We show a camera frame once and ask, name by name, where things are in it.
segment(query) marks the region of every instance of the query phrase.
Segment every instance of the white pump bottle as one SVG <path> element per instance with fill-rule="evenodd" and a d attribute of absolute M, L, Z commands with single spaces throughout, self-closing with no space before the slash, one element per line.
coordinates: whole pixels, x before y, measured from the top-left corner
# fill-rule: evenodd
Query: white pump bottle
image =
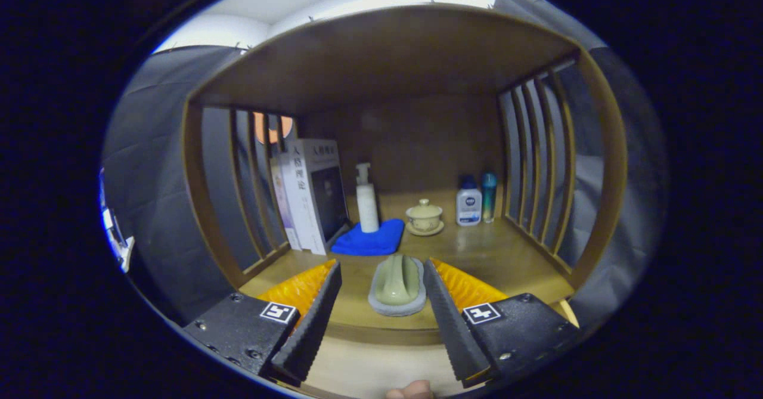
<path fill-rule="evenodd" d="M 358 211 L 360 214 L 360 230 L 365 233 L 374 233 L 379 230 L 379 213 L 376 211 L 376 194 L 374 185 L 368 182 L 368 169 L 370 163 L 358 163 L 357 196 Z"/>

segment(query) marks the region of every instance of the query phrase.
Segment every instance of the book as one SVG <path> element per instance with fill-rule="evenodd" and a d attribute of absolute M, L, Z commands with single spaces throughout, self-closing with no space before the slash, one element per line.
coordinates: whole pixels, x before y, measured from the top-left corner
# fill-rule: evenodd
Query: book
<path fill-rule="evenodd" d="M 286 149 L 281 174 L 300 246 L 326 255 L 349 230 L 336 141 L 300 138 Z"/>
<path fill-rule="evenodd" d="M 302 250 L 299 238 L 297 237 L 297 230 L 294 227 L 294 219 L 291 217 L 291 209 L 289 209 L 289 198 L 286 196 L 283 173 L 281 173 L 280 155 L 276 154 L 274 157 L 271 157 L 270 171 L 273 179 L 273 190 L 275 190 L 275 201 L 278 203 L 278 211 L 281 214 L 281 220 L 283 220 L 286 239 L 289 240 L 289 245 L 292 249 Z"/>

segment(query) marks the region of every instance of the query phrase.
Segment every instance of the book spine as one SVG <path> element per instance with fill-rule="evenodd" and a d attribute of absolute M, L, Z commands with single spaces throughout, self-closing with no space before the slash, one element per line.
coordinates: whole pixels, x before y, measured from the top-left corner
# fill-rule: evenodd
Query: book spine
<path fill-rule="evenodd" d="M 308 150 L 311 150 L 309 140 L 299 140 L 299 158 L 300 165 L 302 166 L 302 173 L 297 168 L 297 189 L 300 194 L 300 202 L 305 205 L 305 219 L 307 224 L 308 235 L 310 236 L 311 250 L 317 255 L 326 255 L 326 246 L 322 240 L 321 223 L 318 219 L 315 209 L 315 197 L 313 189 L 313 180 L 311 172 L 313 171 L 312 165 L 309 165 L 307 157 Z"/>
<path fill-rule="evenodd" d="M 289 211 L 294 220 L 294 229 L 297 233 L 300 247 L 303 250 L 313 250 L 313 238 L 311 234 L 310 221 L 308 218 L 308 206 L 305 198 L 302 196 L 300 182 L 305 186 L 305 166 L 303 158 L 300 155 L 300 141 L 295 141 L 288 146 L 289 151 L 281 154 L 283 163 L 281 163 L 281 173 L 284 177 L 284 189 L 286 189 L 286 199 L 289 201 Z"/>
<path fill-rule="evenodd" d="M 289 198 L 286 197 L 286 188 L 284 188 L 284 177 L 281 173 L 281 158 L 280 154 L 276 154 L 275 157 L 270 159 L 270 170 L 272 171 L 273 190 L 275 190 L 275 200 L 278 203 L 278 211 L 281 212 L 281 220 L 283 220 L 284 233 L 286 233 L 286 239 L 289 240 L 289 246 L 293 250 L 302 250 L 299 244 L 299 238 L 297 237 L 297 230 L 294 228 L 294 219 L 291 217 L 291 211 L 289 210 Z"/>

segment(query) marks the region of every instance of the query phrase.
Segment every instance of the white bottle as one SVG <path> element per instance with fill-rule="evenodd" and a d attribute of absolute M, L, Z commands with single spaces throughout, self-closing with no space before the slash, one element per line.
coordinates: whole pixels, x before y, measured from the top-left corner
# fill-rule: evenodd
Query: white bottle
<path fill-rule="evenodd" d="M 474 226 L 482 219 L 482 193 L 474 177 L 467 175 L 461 190 L 455 195 L 455 222 L 461 226 Z"/>
<path fill-rule="evenodd" d="M 374 233 L 379 230 L 379 213 L 376 211 L 376 194 L 374 185 L 368 182 L 368 169 L 370 163 L 358 163 L 357 196 L 358 211 L 360 214 L 360 230 L 365 233 Z"/>

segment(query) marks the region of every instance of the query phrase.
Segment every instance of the blue cloth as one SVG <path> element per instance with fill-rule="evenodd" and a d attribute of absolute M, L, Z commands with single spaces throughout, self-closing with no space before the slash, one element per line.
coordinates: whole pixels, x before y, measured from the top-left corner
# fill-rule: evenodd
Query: blue cloth
<path fill-rule="evenodd" d="M 405 222 L 400 219 L 387 220 L 379 225 L 379 230 L 365 233 L 360 230 L 360 223 L 348 233 L 336 239 L 332 252 L 353 256 L 384 256 L 398 250 L 403 236 Z"/>

